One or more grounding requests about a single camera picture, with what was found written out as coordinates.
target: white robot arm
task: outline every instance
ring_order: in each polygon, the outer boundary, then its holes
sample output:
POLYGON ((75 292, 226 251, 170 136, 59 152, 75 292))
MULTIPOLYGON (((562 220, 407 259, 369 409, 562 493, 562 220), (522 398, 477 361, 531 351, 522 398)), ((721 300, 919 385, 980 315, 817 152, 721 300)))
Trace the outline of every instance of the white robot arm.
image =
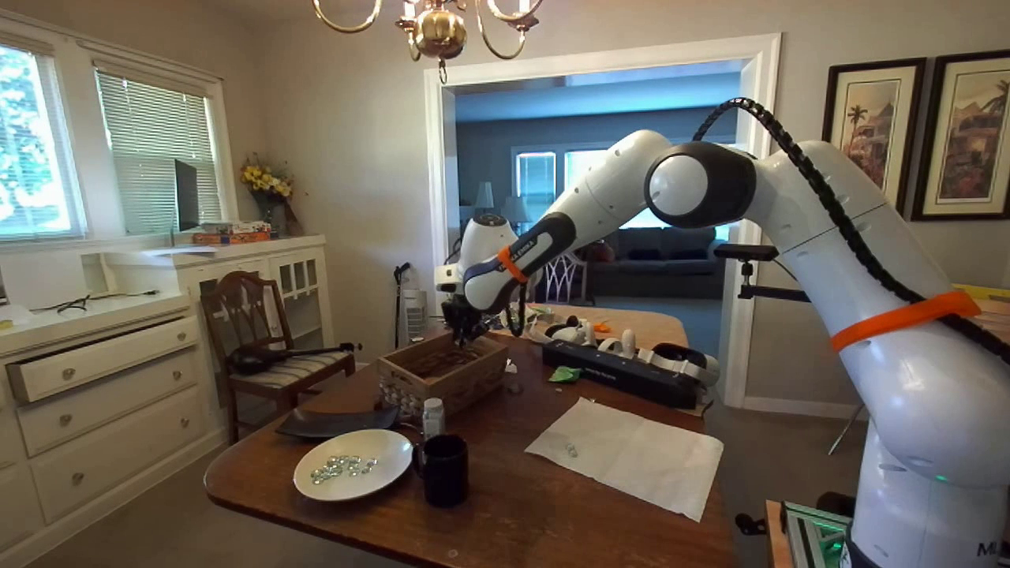
POLYGON ((640 208, 679 226, 751 216, 833 335, 870 412, 847 563, 993 566, 1008 554, 1010 348, 960 317, 972 304, 949 292, 948 274, 844 152, 789 136, 781 145, 751 161, 632 131, 541 223, 472 264, 462 289, 473 308, 495 313, 551 255, 619 229, 640 208))

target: framed picture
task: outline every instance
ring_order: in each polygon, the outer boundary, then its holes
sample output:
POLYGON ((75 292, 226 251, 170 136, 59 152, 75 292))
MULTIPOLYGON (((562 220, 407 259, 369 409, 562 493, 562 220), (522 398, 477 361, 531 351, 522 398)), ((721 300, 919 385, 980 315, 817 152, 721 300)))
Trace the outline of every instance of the framed picture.
POLYGON ((828 70, 825 139, 844 147, 903 211, 926 56, 828 70))
POLYGON ((937 56, 912 216, 1010 216, 1010 49, 937 56))

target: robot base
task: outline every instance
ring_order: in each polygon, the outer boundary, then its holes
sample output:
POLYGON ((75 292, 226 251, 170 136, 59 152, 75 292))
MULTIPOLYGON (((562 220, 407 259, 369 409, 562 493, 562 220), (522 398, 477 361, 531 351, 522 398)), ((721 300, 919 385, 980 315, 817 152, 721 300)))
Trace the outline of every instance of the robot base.
POLYGON ((992 568, 1008 552, 1008 489, 928 479, 868 428, 844 566, 992 568))

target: chandelier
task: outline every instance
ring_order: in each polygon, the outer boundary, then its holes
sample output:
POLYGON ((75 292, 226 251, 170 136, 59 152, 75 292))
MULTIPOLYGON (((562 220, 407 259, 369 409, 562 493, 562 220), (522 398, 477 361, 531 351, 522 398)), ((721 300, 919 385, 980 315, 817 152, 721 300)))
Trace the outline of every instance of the chandelier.
MULTIPOLYGON (((516 61, 524 45, 527 45, 527 32, 541 23, 534 11, 541 8, 543 0, 517 0, 516 11, 499 8, 499 0, 477 0, 477 32, 485 45, 489 52, 495 52, 499 61, 516 61), (510 49, 499 49, 484 27, 480 11, 489 8, 499 23, 504 23, 507 27, 517 32, 517 45, 510 49)), ((342 33, 360 33, 367 27, 374 27, 374 23, 378 19, 382 0, 374 0, 374 11, 356 23, 356 26, 342 26, 334 23, 325 8, 321 0, 313 0, 315 7, 315 19, 325 23, 333 32, 342 33)), ((397 27, 407 33, 407 49, 415 61, 419 56, 434 56, 440 61, 440 67, 446 70, 446 61, 465 52, 467 45, 467 0, 404 0, 404 16, 397 19, 397 27)))

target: white paper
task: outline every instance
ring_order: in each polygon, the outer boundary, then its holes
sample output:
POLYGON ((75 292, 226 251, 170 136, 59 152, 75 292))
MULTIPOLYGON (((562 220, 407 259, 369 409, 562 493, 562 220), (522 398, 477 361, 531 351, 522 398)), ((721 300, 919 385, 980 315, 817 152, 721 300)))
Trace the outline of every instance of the white paper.
POLYGON ((724 441, 582 398, 527 450, 701 522, 724 441))

